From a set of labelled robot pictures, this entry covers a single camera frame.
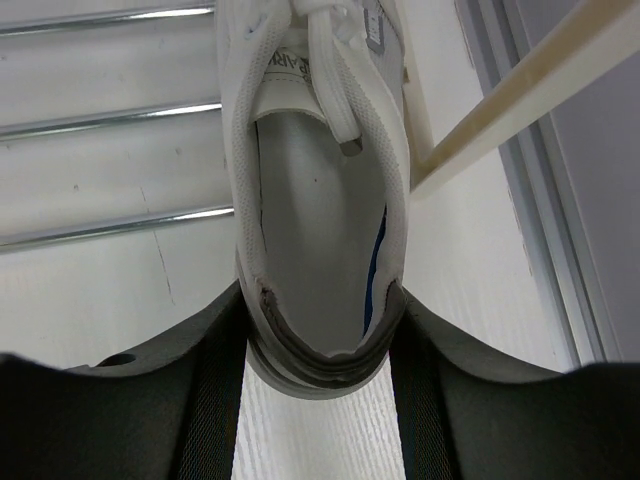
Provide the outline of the white sneaker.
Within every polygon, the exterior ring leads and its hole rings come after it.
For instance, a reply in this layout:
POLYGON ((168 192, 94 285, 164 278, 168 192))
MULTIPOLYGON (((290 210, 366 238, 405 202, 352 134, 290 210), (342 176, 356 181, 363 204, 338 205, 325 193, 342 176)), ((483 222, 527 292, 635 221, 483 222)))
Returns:
POLYGON ((410 186, 392 1, 215 7, 249 360, 324 400, 379 370, 401 320, 410 186))

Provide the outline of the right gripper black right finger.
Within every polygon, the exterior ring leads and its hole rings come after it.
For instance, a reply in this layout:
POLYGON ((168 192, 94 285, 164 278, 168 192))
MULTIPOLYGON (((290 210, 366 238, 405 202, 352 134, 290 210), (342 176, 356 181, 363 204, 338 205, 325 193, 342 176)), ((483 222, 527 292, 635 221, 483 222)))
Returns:
POLYGON ((400 298, 390 362, 407 478, 638 477, 637 364, 548 370, 400 298))

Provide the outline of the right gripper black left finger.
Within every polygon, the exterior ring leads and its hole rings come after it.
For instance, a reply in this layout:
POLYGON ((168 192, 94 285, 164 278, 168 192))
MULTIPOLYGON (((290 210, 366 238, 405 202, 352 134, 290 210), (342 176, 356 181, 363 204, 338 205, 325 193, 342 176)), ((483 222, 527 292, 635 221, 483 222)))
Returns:
POLYGON ((248 314, 232 285, 96 366, 1 357, 5 479, 227 479, 248 314))

